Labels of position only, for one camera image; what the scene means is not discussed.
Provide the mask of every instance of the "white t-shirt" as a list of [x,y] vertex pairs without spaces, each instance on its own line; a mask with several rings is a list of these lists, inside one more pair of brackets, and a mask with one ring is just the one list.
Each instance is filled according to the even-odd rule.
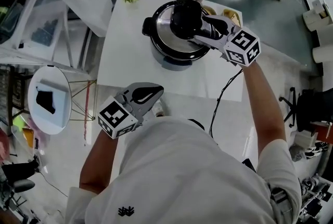
[[156,118],[127,138],[119,176],[99,195],[72,187],[65,223],[275,223],[267,183],[287,192],[298,217],[300,184],[283,140],[265,147],[256,174],[187,120]]

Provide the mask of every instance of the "white cube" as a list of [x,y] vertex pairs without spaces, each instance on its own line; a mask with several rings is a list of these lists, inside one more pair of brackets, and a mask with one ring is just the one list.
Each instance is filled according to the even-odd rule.
[[133,131],[138,120],[122,104],[110,96],[100,107],[97,115],[98,124],[112,138]]
[[229,61],[249,66],[261,52],[259,38],[242,28],[234,38],[223,47]]

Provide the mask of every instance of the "black office chair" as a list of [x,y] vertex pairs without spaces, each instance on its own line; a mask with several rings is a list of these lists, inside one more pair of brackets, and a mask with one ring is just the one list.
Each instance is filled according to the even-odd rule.
[[292,116],[292,124],[289,124],[289,127],[294,127],[295,119],[298,131],[311,131],[313,128],[310,122],[333,122],[333,88],[325,92],[303,90],[297,101],[295,88],[292,87],[290,91],[292,102],[284,97],[279,98],[279,101],[284,101],[290,107],[290,112],[284,119],[286,122]]

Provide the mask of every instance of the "pot handle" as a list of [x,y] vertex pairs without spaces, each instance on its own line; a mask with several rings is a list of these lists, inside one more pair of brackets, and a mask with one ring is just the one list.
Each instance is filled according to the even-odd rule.
[[146,36],[151,36],[151,22],[152,22],[152,17],[148,17],[144,21],[144,25],[142,26],[142,33]]

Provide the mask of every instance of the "person's right arm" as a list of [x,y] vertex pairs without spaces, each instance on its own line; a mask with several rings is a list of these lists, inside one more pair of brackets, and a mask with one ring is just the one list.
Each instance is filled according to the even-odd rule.
[[276,139],[286,141],[283,116],[274,93],[259,65],[254,62],[243,68],[249,93],[255,129],[258,135],[258,152]]

